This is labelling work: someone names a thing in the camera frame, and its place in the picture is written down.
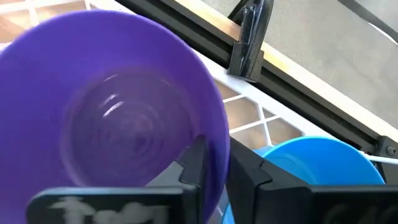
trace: white rack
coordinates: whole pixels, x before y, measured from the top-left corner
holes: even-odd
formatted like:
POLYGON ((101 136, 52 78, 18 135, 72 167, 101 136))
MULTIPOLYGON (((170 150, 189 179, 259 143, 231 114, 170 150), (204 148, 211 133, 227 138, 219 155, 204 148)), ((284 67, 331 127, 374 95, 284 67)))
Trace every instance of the white rack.
MULTIPOLYGON (((36 11, 37 8, 68 4, 72 2, 82 2, 82 0, 25 0, 9 4, 0 4, 0 14, 6 14, 9 12, 16 12, 21 10, 28 10, 30 22, 32 26, 36 26, 40 22, 36 11)), ((116 1, 112 0, 84 0, 84 2, 87 10, 90 10, 92 8, 98 8, 105 10, 122 11, 133 14, 133 12, 126 9, 124 6, 118 4, 116 1)), ((8 44, 9 43, 0 43, 0 49, 6 47, 8 44)), ((227 75, 226 70, 223 67, 219 66, 217 63, 211 61, 210 59, 206 58, 205 56, 203 56, 198 52, 196 52, 196 54, 206 65, 206 67, 213 75, 213 78, 215 80, 219 81, 220 83, 224 84, 228 88, 238 93, 236 96, 224 99, 223 100, 224 103, 230 103, 232 101, 239 100, 241 98, 247 98, 250 99, 256 106, 259 120, 230 129, 229 130, 230 134, 235 134, 240 131, 244 131, 246 129, 261 125, 264 127, 264 138, 266 145, 273 146, 274 144, 272 143, 268 124, 273 120, 283 119, 286 123, 289 123, 292 127, 300 130, 302 136, 326 136, 329 138, 333 138, 333 136, 331 136, 324 130, 320 129, 311 122, 307 121, 306 119, 295 113, 294 111, 288 109, 286 106, 282 105, 281 103, 274 100, 270 96, 261 92, 257 88, 254 88, 252 85, 227 75), (271 112, 274 115, 266 118, 264 114, 264 109, 271 112)), ((375 157, 366 154, 365 156, 372 161, 398 164, 397 159, 375 157)))

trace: wooden surface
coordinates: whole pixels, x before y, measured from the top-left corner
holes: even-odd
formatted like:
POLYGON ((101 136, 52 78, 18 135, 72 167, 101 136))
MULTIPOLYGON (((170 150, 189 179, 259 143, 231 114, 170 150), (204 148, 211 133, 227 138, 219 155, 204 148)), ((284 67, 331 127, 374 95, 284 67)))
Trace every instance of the wooden surface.
MULTIPOLYGON (((209 23, 230 35, 239 39, 240 26, 229 20, 227 17, 199 0, 176 0, 187 9, 206 19, 209 23)), ((261 49, 264 51, 264 59, 279 67, 285 73, 296 79, 324 99, 339 107, 345 113, 365 124, 380 135, 389 136, 398 142, 398 130, 390 124, 372 114, 361 105, 357 104, 332 86, 310 73, 293 60, 289 59, 265 42, 261 49)))

